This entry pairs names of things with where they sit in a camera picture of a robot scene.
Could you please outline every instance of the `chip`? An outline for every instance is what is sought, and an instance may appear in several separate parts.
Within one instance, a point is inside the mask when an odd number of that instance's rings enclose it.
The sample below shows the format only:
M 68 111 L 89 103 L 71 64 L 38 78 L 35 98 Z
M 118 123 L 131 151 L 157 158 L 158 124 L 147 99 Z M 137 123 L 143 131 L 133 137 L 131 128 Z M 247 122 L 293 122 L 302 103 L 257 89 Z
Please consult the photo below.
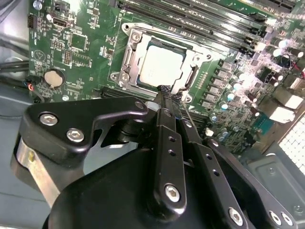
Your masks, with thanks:
M 150 86 L 173 85 L 180 79 L 183 56 L 168 49 L 150 46 L 140 73 L 140 81 Z

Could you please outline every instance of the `integrated circuit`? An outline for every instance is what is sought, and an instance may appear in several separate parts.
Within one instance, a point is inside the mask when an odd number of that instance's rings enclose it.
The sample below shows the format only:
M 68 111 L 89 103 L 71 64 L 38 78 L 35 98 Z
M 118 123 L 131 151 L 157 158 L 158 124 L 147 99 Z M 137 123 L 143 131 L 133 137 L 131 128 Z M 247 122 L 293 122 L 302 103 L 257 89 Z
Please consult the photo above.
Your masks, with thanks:
M 85 51 L 87 45 L 88 37 L 85 35 L 73 33 L 71 34 L 71 42 L 70 45 L 72 48 L 77 49 L 79 51 Z

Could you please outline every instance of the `black plastic bracket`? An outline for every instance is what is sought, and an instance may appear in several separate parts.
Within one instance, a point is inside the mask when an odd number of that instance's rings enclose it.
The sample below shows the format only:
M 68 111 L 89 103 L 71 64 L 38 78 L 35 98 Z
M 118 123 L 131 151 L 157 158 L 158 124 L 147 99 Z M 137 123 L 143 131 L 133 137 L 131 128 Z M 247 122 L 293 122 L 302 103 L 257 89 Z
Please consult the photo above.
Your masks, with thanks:
M 106 136 L 115 122 L 142 119 L 147 113 L 145 104 L 135 97 L 35 104 L 25 111 L 19 132 L 32 149 L 58 164 L 76 167 L 92 147 L 95 130 L 102 129 Z M 57 123 L 43 124 L 40 117 L 44 114 L 55 116 Z M 82 131 L 82 141 L 68 139 L 72 128 Z

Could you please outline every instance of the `screw hole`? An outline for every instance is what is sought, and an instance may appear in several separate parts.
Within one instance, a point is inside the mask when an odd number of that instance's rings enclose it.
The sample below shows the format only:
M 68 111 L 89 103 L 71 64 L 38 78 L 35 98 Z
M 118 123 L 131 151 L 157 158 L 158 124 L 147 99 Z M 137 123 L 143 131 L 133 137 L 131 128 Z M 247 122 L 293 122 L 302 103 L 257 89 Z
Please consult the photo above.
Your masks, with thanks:
M 176 141 L 176 139 L 175 139 L 174 137 L 172 137 L 172 136 L 169 136 L 168 139 L 169 139 L 171 142 L 175 142 L 175 141 Z
M 209 154 L 206 154 L 206 157 L 207 157 L 209 160 L 212 159 L 212 157 L 211 157 Z
M 176 153 L 173 151 L 173 150 L 168 150 L 168 153 L 171 155 L 171 156 L 176 156 Z
M 219 177 L 219 176 L 220 176 L 219 172 L 217 172 L 217 170 L 215 170 L 215 169 L 213 169 L 213 173 L 214 173 L 214 174 L 215 174 L 215 176 L 217 176 L 217 177 Z

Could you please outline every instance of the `silver screw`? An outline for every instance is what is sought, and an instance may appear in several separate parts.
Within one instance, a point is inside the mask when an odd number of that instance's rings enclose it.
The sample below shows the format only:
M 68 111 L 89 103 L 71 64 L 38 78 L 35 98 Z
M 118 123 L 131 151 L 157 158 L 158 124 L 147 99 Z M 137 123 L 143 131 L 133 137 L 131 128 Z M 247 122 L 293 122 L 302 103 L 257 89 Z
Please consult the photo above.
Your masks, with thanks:
M 142 103 L 140 103 L 140 102 L 135 102 L 134 103 L 137 107 L 139 107 L 140 109 L 144 109 L 144 106 L 143 106 L 143 104 Z
M 292 226 L 294 223 L 292 222 L 292 220 L 283 212 L 281 212 L 284 220 L 286 221 L 286 223 L 289 225 L 289 226 Z
M 123 80 L 123 81 L 128 81 L 128 80 L 129 80 L 129 75 L 126 74 L 126 73 L 124 73 L 124 74 L 122 75 L 122 80 Z
M 62 96 L 62 100 L 63 100 L 63 101 L 68 101 L 68 100 L 69 100 L 69 97 L 68 97 L 67 95 L 63 95 L 63 96 Z
M 218 147 L 218 142 L 216 142 L 214 139 L 211 139 L 211 142 L 213 143 L 214 146 Z
M 294 210 L 298 214 L 302 214 L 303 213 L 303 208 L 300 205 L 294 206 Z
M 273 221 L 274 221 L 277 225 L 279 225 L 279 226 L 282 225 L 282 222 L 281 222 L 280 218 L 279 218 L 273 211 L 269 211 L 269 214 L 270 214 L 271 218 L 273 219 Z
M 165 187 L 165 194 L 172 202 L 178 202 L 180 200 L 180 194 L 178 189 L 172 185 L 167 185 Z
M 132 39 L 133 39 L 134 42 L 139 42 L 141 37 L 140 37 L 140 35 L 138 33 L 134 33 L 132 35 Z
M 185 124 L 186 124 L 187 127 L 189 127 L 189 128 L 192 127 L 192 124 L 191 124 L 189 121 L 185 120 L 184 122 L 185 122 Z
M 40 11 L 42 9 L 42 3 L 38 0 L 35 0 L 33 2 L 33 7 L 34 7 L 35 10 Z
M 229 208 L 229 215 L 231 219 L 236 223 L 238 226 L 242 226 L 244 221 L 242 216 L 236 211 L 234 208 Z
M 44 125 L 53 126 L 58 123 L 58 119 L 52 114 L 43 114 L 39 118 L 40 122 Z
M 67 132 L 67 138 L 73 142 L 81 142 L 84 140 L 85 136 L 81 130 L 76 128 L 71 128 Z

